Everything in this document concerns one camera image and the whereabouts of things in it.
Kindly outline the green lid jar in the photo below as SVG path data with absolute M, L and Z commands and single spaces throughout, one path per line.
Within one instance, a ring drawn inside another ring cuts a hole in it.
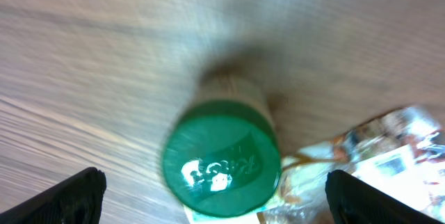
M 282 169 L 261 88 L 234 75 L 201 83 L 168 136 L 161 170 L 177 199 L 198 213 L 231 218 L 264 206 Z

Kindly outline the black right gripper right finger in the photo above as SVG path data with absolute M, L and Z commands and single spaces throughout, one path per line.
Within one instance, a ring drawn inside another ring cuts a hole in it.
M 342 170 L 327 174 L 325 193 L 336 224 L 442 224 Z

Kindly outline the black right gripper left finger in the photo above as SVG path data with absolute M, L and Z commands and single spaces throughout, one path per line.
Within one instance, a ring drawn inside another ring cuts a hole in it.
M 98 224 L 105 173 L 89 167 L 1 213 L 1 224 Z

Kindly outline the beige plastic pouch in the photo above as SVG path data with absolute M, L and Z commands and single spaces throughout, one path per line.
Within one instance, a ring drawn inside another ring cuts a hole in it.
M 278 192 L 260 223 L 332 223 L 324 192 L 343 170 L 438 221 L 444 221 L 444 125 L 420 106 L 403 106 L 347 132 L 287 154 Z

